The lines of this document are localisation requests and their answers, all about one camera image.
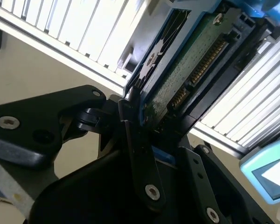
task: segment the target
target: beige wall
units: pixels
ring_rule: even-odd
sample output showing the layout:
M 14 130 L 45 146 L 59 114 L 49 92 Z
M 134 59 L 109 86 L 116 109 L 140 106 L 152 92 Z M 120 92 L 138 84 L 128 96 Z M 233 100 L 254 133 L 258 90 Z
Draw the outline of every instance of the beige wall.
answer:
M 0 51 L 0 104 L 83 84 L 92 84 L 107 96 L 113 94 L 102 85 L 21 41 L 11 36 L 4 37 L 4 46 Z M 194 146 L 200 142 L 193 136 L 190 139 Z M 55 162 L 56 174 L 62 177 L 96 159 L 97 149 L 98 135 L 94 133 L 64 144 Z M 278 223 L 275 219 L 277 207 L 264 202 L 240 172 L 238 160 L 222 150 L 215 148 L 214 151 L 266 213 Z M 24 217 L 14 206 L 0 202 L 0 224 L 21 224 L 23 220 Z

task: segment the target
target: green circuit board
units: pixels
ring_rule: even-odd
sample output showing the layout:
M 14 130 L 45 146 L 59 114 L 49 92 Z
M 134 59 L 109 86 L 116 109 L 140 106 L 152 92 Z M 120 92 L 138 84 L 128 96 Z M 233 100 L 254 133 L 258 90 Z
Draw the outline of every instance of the green circuit board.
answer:
M 148 117 L 147 127 L 155 128 L 167 113 L 167 105 L 176 92 L 189 78 L 191 72 L 203 59 L 219 36 L 227 34 L 240 10 L 231 8 L 224 15 L 220 25 L 214 25 L 216 14 L 205 15 L 187 40 L 178 57 L 164 76 L 160 87 L 147 101 L 144 116 Z

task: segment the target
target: light blue device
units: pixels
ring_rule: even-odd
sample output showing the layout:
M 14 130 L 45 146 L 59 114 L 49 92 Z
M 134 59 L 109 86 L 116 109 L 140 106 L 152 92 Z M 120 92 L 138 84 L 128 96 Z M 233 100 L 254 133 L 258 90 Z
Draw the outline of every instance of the light blue device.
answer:
M 240 169 L 268 204 L 280 203 L 280 140 L 254 149 Z

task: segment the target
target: metal grille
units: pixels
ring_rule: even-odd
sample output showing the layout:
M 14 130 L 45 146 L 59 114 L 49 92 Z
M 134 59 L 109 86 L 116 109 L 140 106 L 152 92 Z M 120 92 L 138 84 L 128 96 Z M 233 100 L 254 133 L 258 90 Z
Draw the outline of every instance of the metal grille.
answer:
M 280 40 L 266 42 L 224 95 L 196 125 L 239 151 L 280 133 Z
M 118 68 L 117 64 L 149 2 L 0 0 L 0 22 L 6 20 L 9 26 L 27 32 L 73 61 L 95 70 L 119 86 L 111 89 L 121 94 L 131 74 Z M 105 85 L 102 79 L 96 81 Z

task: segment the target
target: silver screw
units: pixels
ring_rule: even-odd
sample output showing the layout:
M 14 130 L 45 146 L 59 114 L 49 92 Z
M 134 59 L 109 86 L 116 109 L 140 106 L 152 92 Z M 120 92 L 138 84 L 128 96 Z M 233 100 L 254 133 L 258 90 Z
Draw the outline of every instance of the silver screw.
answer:
M 206 213 L 213 223 L 219 223 L 220 222 L 220 218 L 219 218 L 218 214 L 212 208 L 207 208 Z
M 4 129 L 14 130 L 20 125 L 17 118 L 4 116 L 0 118 L 0 127 Z
M 219 13 L 213 20 L 213 25 L 220 25 L 223 21 L 224 15 L 222 13 Z
M 159 190 L 152 184 L 148 184 L 145 186 L 145 192 L 146 192 L 147 196 L 149 196 L 154 201 L 157 201 L 160 199 Z
M 96 96 L 96 97 L 100 97 L 101 96 L 101 94 L 98 92 L 98 91 L 92 91 L 92 93 Z
M 202 150 L 203 150 L 205 153 L 210 153 L 210 151 L 209 151 L 208 148 L 206 148 L 206 147 L 202 147 Z

